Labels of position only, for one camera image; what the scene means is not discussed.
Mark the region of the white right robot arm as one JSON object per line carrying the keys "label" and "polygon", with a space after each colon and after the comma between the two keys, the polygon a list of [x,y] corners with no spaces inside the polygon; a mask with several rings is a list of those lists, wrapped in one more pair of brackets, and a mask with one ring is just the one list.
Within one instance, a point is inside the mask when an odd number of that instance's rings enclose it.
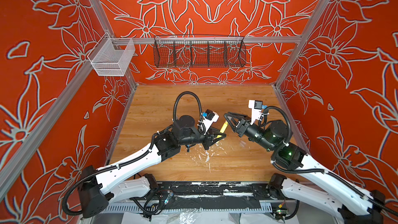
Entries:
{"label": "white right robot arm", "polygon": [[282,173],[273,175],[270,192],[316,207],[344,224],[382,224],[383,194],[350,183],[291,144],[291,123],[282,110],[279,112],[283,120],[271,121],[268,126],[257,125],[247,115],[224,115],[234,133],[272,153],[271,164]]}

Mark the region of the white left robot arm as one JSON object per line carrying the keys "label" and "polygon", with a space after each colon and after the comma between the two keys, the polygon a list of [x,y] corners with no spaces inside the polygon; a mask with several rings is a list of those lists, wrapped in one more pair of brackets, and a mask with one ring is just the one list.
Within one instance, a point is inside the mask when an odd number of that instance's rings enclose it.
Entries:
{"label": "white left robot arm", "polygon": [[225,133],[227,123],[224,123],[221,129],[211,126],[217,120],[217,115],[212,119],[204,119],[200,127],[196,128],[194,119],[183,115],[164,130],[156,132],[151,142],[136,153],[98,169],[93,166],[86,167],[79,181],[70,189],[77,190],[81,210],[72,211],[63,206],[63,211],[67,215],[90,218],[105,210],[112,202],[144,197],[158,187],[151,174],[133,180],[124,189],[120,184],[142,170],[179,154],[183,146],[190,149],[200,144],[208,150],[210,146],[227,136]]}

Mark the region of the yellow marker pen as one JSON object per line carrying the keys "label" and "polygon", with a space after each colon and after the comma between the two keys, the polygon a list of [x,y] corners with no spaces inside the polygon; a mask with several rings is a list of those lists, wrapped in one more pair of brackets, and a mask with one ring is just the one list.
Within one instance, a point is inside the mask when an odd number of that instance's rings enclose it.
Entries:
{"label": "yellow marker pen", "polygon": [[223,124],[222,128],[220,129],[220,132],[221,132],[221,133],[224,133],[225,130],[227,129],[227,127],[228,127],[228,123],[225,122],[225,123]]}

